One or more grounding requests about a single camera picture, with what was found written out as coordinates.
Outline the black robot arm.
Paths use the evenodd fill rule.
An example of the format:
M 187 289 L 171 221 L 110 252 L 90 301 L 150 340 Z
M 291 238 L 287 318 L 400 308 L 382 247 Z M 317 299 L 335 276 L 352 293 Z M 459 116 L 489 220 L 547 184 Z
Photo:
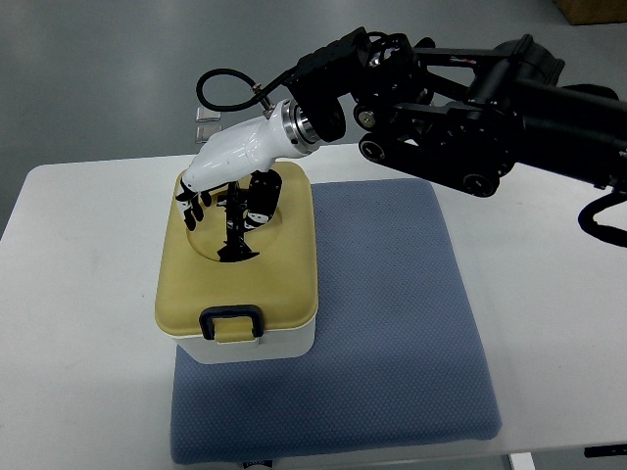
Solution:
M 563 66 L 530 35 L 491 50 L 447 49 L 358 28 L 274 84 L 292 95 L 285 134 L 299 151 L 344 136 L 339 100 L 350 95 L 369 161 L 479 198 L 516 164 L 589 183 L 603 195 L 579 225 L 621 247 L 625 231 L 597 215 L 626 200 L 626 105 L 605 86 L 560 85 Z

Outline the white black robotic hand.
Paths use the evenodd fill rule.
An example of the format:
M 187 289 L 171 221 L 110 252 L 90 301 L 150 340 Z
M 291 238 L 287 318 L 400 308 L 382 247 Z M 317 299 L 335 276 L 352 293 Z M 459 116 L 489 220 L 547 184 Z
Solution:
M 225 186 L 226 241 L 217 251 L 222 262 L 257 255 L 245 234 L 273 218 L 282 179 L 271 167 L 279 158 L 299 159 L 319 147 L 320 137 L 299 105 L 284 100 L 269 111 L 209 138 L 182 173 L 175 193 L 179 213 L 188 230 L 196 229 L 213 201 L 212 193 Z

